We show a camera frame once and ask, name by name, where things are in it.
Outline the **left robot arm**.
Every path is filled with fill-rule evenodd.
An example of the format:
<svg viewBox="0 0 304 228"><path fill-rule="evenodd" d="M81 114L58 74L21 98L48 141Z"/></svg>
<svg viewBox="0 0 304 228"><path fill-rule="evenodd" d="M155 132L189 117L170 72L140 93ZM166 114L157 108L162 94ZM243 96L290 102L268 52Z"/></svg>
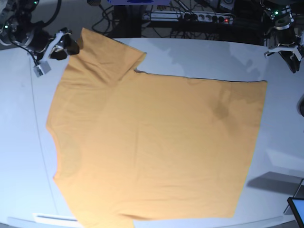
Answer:
<svg viewBox="0 0 304 228"><path fill-rule="evenodd" d="M265 57L278 53L296 73L304 59L304 32L295 31L296 15L304 12L302 0L261 0L265 37L270 40Z"/></svg>

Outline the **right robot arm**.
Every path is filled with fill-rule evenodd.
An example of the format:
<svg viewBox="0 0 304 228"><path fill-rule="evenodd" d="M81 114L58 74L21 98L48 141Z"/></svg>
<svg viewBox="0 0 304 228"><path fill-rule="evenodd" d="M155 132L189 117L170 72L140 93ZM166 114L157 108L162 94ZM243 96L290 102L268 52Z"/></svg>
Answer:
<svg viewBox="0 0 304 228"><path fill-rule="evenodd" d="M34 66L46 59L63 60L68 55L77 55L78 43L71 38L72 31L62 28L50 35L45 27L58 16L62 1L57 1L53 16L47 21L32 22L32 12L38 0L2 0L0 2L0 43L15 45L25 50L33 59Z"/></svg>

